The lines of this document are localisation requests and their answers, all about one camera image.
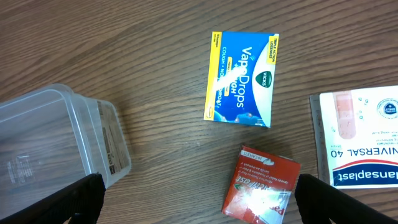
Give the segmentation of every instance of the small red box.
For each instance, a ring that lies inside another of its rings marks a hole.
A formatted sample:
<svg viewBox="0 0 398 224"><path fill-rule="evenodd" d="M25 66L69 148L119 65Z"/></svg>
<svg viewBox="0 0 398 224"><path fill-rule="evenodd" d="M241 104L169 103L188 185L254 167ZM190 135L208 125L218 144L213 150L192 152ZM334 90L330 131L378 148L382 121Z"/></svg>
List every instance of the small red box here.
<svg viewBox="0 0 398 224"><path fill-rule="evenodd" d="M243 146L223 213L249 223L280 224L300 164Z"/></svg>

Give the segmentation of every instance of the plastic container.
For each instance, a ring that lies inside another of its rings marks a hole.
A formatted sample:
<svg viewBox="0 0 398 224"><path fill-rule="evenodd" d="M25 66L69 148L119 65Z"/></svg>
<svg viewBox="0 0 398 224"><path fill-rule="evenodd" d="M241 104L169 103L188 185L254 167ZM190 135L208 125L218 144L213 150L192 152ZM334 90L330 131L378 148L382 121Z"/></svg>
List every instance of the plastic container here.
<svg viewBox="0 0 398 224"><path fill-rule="evenodd" d="M0 219L99 172L131 169L114 106L54 84L0 104Z"/></svg>

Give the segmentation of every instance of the yellow label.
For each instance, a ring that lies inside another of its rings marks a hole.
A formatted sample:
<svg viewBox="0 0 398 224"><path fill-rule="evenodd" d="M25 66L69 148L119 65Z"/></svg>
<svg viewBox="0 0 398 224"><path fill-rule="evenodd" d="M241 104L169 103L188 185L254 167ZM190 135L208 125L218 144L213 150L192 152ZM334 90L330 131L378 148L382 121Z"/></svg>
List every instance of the yellow label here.
<svg viewBox="0 0 398 224"><path fill-rule="evenodd" d="M228 57L226 64L226 76L232 70L232 57ZM224 88L224 96L229 96L229 85Z"/></svg>
<svg viewBox="0 0 398 224"><path fill-rule="evenodd" d="M270 36L268 40L267 63L276 64L276 55L278 53L279 36Z"/></svg>
<svg viewBox="0 0 398 224"><path fill-rule="evenodd" d="M218 77L218 64L220 62L222 32L213 32L211 36L209 79L207 81L207 93L205 103L205 115L203 119L214 120L214 109L216 103L216 89Z"/></svg>

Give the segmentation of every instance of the wood grain surface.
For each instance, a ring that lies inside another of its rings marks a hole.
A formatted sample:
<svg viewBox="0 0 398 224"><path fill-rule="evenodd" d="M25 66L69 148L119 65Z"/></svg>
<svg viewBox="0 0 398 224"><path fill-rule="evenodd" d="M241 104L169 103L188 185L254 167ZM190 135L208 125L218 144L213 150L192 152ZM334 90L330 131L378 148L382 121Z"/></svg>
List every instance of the wood grain surface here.
<svg viewBox="0 0 398 224"><path fill-rule="evenodd" d="M280 34L271 129L202 120L214 30ZM317 175L308 96L398 85L397 62L396 0L0 1L0 101L64 83L118 108L133 168L99 223L241 223L221 213L240 145ZM345 192L398 218L397 189Z"/></svg>

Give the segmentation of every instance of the red stripe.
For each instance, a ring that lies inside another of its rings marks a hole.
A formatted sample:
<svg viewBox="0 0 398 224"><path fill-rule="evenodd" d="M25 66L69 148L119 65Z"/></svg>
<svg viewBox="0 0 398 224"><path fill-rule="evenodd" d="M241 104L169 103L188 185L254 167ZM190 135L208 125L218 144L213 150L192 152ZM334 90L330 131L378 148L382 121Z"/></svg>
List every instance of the red stripe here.
<svg viewBox="0 0 398 224"><path fill-rule="evenodd" d="M355 164L360 164L360 163L365 163L365 162L381 162L381 163L385 163L385 164L398 165L398 162L382 161L382 160L379 160L379 159L364 159L364 160L361 160L361 161L355 161L355 162L347 163L345 165L342 165L341 167L334 168L333 170L337 170L337 169L341 169L341 168L344 168L344 167L348 167L348 166L355 165Z"/></svg>

